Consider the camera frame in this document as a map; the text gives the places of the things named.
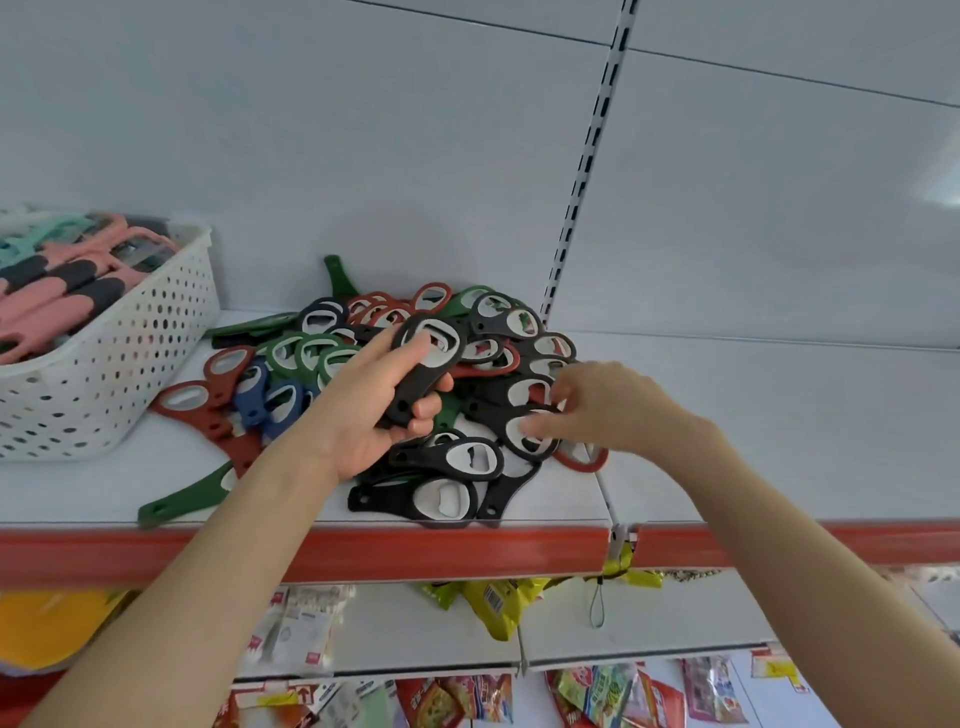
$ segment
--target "person's left hand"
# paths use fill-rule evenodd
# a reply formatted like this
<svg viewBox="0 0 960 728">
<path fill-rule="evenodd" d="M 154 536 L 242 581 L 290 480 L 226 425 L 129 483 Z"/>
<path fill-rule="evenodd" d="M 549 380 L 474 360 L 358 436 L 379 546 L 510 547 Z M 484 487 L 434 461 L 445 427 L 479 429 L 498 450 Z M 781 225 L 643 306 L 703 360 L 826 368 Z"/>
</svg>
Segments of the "person's left hand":
<svg viewBox="0 0 960 728">
<path fill-rule="evenodd" d="M 414 419 L 406 428 L 376 426 L 393 401 L 396 386 L 430 349 L 429 334 L 421 333 L 391 351 L 395 332 L 396 327 L 385 329 L 355 354 L 253 467 L 262 460 L 273 460 L 280 467 L 294 466 L 296 471 L 298 463 L 332 464 L 338 482 L 342 482 L 366 470 L 393 443 L 430 434 L 433 417 L 442 406 L 436 392 L 414 404 Z M 441 392 L 452 388 L 449 374 L 436 385 Z"/>
</svg>

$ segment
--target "white plastic basket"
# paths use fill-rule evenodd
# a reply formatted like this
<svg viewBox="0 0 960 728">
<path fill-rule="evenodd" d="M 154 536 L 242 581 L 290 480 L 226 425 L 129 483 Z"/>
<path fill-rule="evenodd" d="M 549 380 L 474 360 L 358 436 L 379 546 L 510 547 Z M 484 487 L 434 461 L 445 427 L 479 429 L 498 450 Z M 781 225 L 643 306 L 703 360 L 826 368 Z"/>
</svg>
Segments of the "white plastic basket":
<svg viewBox="0 0 960 728">
<path fill-rule="evenodd" d="M 0 366 L 0 462 L 114 448 L 213 326 L 210 228 L 170 236 L 182 250 L 63 346 Z"/>
</svg>

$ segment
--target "barcode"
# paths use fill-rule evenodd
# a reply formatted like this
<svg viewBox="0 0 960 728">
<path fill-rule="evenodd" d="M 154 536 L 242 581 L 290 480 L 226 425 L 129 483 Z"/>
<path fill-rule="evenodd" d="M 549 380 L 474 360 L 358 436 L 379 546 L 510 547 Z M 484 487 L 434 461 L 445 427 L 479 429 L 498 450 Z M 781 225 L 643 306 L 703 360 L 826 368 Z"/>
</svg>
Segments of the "barcode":
<svg viewBox="0 0 960 728">
<path fill-rule="evenodd" d="M 494 613 L 499 617 L 500 613 L 503 611 L 503 599 L 501 599 L 500 595 L 493 590 L 493 584 L 487 585 L 487 588 L 483 591 L 483 598 L 490 605 L 490 608 L 493 609 Z"/>
</svg>

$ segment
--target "person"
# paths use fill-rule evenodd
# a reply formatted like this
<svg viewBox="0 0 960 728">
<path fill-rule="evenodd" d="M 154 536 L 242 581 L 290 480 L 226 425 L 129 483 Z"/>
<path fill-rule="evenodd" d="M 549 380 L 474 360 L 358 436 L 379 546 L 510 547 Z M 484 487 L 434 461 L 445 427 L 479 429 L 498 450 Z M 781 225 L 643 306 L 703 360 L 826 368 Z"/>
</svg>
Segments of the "person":
<svg viewBox="0 0 960 728">
<path fill-rule="evenodd" d="M 356 354 L 264 451 L 24 728 L 209 728 L 264 605 L 325 499 L 392 443 L 429 433 L 440 411 L 431 393 L 414 405 L 406 429 L 376 427 L 396 385 L 430 346 L 421 335 L 390 351 L 391 337 L 387 330 Z M 452 385 L 446 375 L 437 389 Z M 960 649 L 754 473 L 717 425 L 618 363 L 569 366 L 551 394 L 565 400 L 564 412 L 527 418 L 527 435 L 632 452 L 671 475 L 844 728 L 960 719 Z"/>
</svg>

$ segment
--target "pink tool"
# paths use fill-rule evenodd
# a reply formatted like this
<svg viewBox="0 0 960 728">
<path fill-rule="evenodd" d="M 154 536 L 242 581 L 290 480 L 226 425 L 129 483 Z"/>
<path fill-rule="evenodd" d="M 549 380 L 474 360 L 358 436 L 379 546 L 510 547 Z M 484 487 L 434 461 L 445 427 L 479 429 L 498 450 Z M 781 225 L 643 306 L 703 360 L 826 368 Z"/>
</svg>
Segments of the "pink tool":
<svg viewBox="0 0 960 728">
<path fill-rule="evenodd" d="M 0 364 L 13 364 L 25 356 L 49 351 L 64 334 L 88 324 L 119 301 L 125 293 L 173 257 L 176 249 L 162 235 L 143 230 L 135 239 L 147 238 L 142 257 L 0 326 Z"/>
<path fill-rule="evenodd" d="M 119 237 L 114 237 L 111 243 L 98 243 L 98 247 L 94 250 L 74 257 L 68 263 L 51 268 L 42 278 L 0 299 L 0 328 L 13 323 L 35 308 L 40 308 L 87 285 L 104 274 L 119 271 L 125 266 L 130 267 L 133 263 L 147 257 L 140 252 L 143 249 L 140 241 L 143 239 L 169 248 L 174 253 L 177 251 L 177 246 L 171 240 L 146 228 L 125 228 L 122 233 Z M 78 243 L 73 247 L 79 248 L 85 245 L 85 243 Z"/>
<path fill-rule="evenodd" d="M 14 265 L 0 268 L 0 300 L 13 291 L 40 279 L 51 268 L 68 263 L 76 257 L 90 253 L 109 253 L 117 239 L 126 232 L 127 220 L 112 212 L 97 213 L 102 226 L 90 237 L 76 243 L 43 243 L 40 252 L 24 258 Z"/>
</svg>

